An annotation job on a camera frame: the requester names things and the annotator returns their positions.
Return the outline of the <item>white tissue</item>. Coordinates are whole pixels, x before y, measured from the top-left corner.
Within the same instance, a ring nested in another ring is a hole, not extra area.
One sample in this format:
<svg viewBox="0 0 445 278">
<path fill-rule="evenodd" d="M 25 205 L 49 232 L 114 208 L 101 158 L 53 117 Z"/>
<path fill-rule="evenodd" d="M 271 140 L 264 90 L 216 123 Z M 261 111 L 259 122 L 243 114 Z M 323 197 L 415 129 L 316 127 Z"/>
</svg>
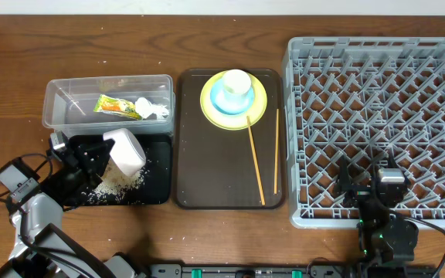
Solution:
<svg viewBox="0 0 445 278">
<path fill-rule="evenodd" d="M 168 108 L 162 104 L 152 103 L 144 97 L 140 97 L 134 103 L 136 113 L 142 119 L 156 119 L 163 120 L 170 115 Z"/>
</svg>

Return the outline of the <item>white bowl with rice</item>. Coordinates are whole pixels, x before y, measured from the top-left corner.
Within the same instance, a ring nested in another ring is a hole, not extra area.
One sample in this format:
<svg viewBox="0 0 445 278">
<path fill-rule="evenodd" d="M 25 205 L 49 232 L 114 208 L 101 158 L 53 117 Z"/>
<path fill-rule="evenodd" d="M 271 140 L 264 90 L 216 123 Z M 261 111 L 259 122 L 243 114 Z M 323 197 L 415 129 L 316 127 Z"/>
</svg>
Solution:
<svg viewBox="0 0 445 278">
<path fill-rule="evenodd" d="M 113 140 L 110 157 L 126 176 L 133 176 L 146 164 L 146 155 L 138 139 L 126 128 L 108 131 L 103 139 Z"/>
</svg>

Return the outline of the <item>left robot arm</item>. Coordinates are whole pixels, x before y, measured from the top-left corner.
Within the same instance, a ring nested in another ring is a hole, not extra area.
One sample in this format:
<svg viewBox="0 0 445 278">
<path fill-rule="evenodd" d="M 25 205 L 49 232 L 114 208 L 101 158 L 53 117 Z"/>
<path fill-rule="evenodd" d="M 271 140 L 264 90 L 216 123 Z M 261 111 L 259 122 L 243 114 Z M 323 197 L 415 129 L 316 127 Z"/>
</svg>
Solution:
<svg viewBox="0 0 445 278">
<path fill-rule="evenodd" d="M 101 182 L 116 143 L 72 145 L 52 134 L 46 164 L 61 163 L 45 178 L 25 162 L 25 155 L 0 168 L 0 195 L 15 227 L 15 245 L 0 277 L 147 277 L 123 253 L 103 262 L 62 230 L 63 214 L 81 205 L 83 194 Z"/>
</svg>

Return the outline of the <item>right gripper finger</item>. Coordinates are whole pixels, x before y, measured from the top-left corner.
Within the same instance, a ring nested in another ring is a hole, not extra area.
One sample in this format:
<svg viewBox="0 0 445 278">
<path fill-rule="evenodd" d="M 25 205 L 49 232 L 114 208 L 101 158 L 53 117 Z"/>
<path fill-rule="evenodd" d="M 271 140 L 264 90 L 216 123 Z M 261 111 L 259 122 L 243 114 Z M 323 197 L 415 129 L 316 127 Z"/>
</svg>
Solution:
<svg viewBox="0 0 445 278">
<path fill-rule="evenodd" d="M 351 179 L 348 173 L 348 162 L 345 157 L 339 159 L 339 173 L 334 186 L 334 193 L 340 195 L 351 189 Z"/>
<path fill-rule="evenodd" d="M 392 169 L 395 173 L 394 181 L 408 181 L 409 179 L 405 175 L 405 172 L 398 166 L 396 159 L 393 154 L 389 154 L 388 157 L 389 169 Z"/>
</svg>

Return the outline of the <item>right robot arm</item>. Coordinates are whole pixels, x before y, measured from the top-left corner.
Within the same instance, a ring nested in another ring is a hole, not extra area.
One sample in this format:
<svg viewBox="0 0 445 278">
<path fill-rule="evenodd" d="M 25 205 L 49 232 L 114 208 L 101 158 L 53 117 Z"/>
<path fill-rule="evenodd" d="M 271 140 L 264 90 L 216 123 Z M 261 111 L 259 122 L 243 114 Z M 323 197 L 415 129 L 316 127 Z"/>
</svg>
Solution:
<svg viewBox="0 0 445 278">
<path fill-rule="evenodd" d="M 389 157 L 386 168 L 373 172 L 370 185 L 354 183 L 347 158 L 339 160 L 334 193 L 343 205 L 358 209 L 358 245 L 364 257 L 347 268 L 346 277 L 407 277 L 406 263 L 414 260 L 418 240 L 416 224 L 396 216 L 392 207 L 408 192 L 409 179 Z"/>
</svg>

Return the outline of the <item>green snack wrapper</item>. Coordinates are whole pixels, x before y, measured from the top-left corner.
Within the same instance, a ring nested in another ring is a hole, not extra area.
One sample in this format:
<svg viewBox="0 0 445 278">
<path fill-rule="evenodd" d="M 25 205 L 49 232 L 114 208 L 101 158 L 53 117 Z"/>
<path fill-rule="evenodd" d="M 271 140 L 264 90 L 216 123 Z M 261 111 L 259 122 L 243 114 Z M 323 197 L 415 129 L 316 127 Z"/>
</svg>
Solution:
<svg viewBox="0 0 445 278">
<path fill-rule="evenodd" d="M 131 101 L 109 97 L 104 94 L 100 95 L 93 111 L 135 120 L 142 119 L 141 115 L 136 111 L 134 103 Z"/>
</svg>

